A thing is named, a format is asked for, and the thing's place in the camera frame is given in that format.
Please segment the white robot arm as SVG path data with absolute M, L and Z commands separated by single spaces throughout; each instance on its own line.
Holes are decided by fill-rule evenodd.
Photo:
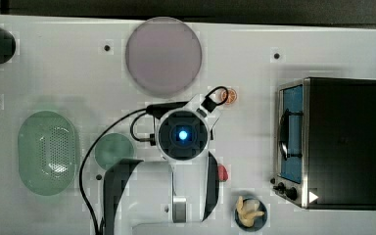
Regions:
M 202 222 L 218 202 L 218 166 L 209 150 L 217 103 L 197 95 L 147 112 L 159 121 L 151 144 L 161 159 L 123 159 L 106 171 L 103 235 L 132 235 L 140 224 Z

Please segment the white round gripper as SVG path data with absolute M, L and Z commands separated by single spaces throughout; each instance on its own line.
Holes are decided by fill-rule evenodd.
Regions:
M 181 107 L 167 111 L 156 130 L 158 149 L 171 161 L 191 161 L 209 147 L 211 132 L 221 116 L 218 103 L 207 95 L 196 95 Z

